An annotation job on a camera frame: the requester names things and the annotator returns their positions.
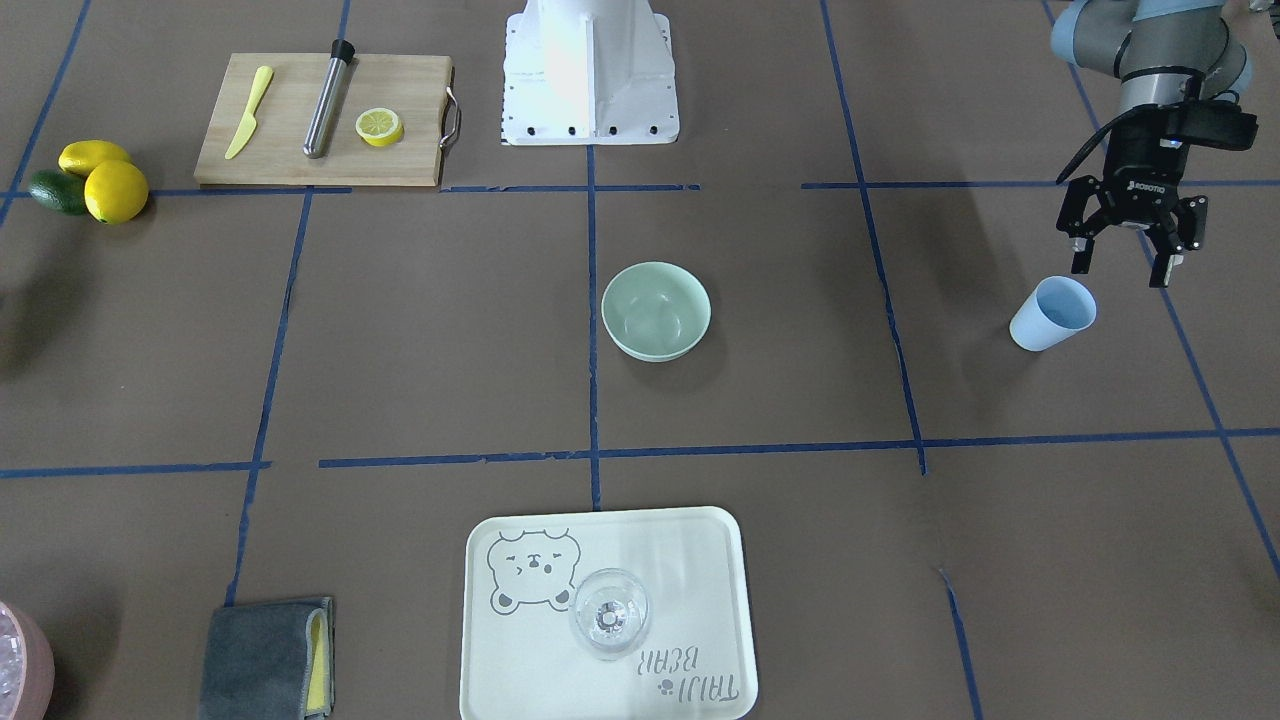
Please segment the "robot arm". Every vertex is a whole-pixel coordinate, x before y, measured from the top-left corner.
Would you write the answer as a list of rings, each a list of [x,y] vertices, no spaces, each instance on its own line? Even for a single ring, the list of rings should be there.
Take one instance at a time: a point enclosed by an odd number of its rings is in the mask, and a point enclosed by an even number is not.
[[[1071,272],[1091,269],[1110,227],[1146,234],[1149,286],[1165,288],[1184,256],[1204,245],[1210,201],[1181,196],[1190,150],[1245,151],[1258,120],[1240,97],[1252,64],[1221,1],[1074,1],[1050,45],[1069,65],[1120,83],[1117,113],[1059,174],[1066,188],[1056,227],[1071,241]]]

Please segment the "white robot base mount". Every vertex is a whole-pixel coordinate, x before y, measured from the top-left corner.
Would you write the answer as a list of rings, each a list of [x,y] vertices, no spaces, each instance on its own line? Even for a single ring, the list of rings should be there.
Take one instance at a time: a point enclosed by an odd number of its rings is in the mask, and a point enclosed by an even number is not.
[[[669,18],[648,1],[527,1],[504,31],[500,141],[634,146],[678,140]]]

